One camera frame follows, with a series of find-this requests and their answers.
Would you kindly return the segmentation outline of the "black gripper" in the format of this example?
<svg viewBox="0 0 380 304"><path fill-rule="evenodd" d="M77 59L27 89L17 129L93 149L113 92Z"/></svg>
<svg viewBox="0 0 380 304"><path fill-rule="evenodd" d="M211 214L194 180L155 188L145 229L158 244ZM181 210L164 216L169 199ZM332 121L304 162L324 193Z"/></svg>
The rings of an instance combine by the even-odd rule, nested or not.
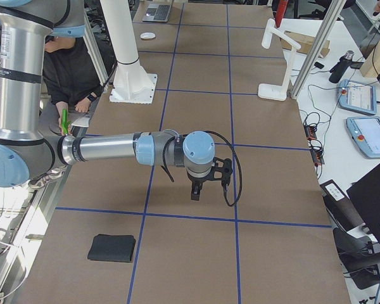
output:
<svg viewBox="0 0 380 304"><path fill-rule="evenodd" d="M199 201L200 194L205 181L220 181L224 192L231 183L232 160L229 158L221 159L214 157L210 171L203 177L197 177L195 174L189 174L191 185L191 200Z"/></svg>

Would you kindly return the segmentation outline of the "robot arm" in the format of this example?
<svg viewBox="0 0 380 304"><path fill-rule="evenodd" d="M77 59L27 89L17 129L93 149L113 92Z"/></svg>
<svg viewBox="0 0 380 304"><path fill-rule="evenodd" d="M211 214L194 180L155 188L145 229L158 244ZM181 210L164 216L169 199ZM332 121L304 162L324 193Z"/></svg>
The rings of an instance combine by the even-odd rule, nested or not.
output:
<svg viewBox="0 0 380 304"><path fill-rule="evenodd" d="M199 199L205 181L220 181L227 189L232 162L216 157L212 131L74 137L52 113L40 113L47 37L83 38L97 73L105 73L85 18L82 1L0 1L0 187L23 184L77 162L134 157L143 165L185 168L192 200Z"/></svg>

